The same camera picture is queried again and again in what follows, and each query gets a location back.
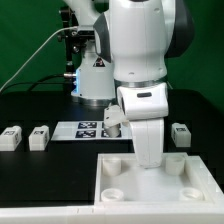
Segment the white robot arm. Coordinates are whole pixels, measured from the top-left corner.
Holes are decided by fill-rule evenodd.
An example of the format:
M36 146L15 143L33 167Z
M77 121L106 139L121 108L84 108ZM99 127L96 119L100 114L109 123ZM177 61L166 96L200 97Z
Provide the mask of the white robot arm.
M96 53L114 65L117 103L104 110L105 131L115 137L127 123L139 165L158 167L168 116L164 59L182 55L194 38L184 0L109 0L101 14L90 0L63 1L93 26Z

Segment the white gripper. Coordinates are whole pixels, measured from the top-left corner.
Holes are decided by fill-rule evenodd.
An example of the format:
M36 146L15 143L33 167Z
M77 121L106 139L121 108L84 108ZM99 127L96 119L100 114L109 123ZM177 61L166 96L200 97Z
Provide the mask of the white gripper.
M144 168L159 167L164 146L164 119L131 121L130 129L138 164Z

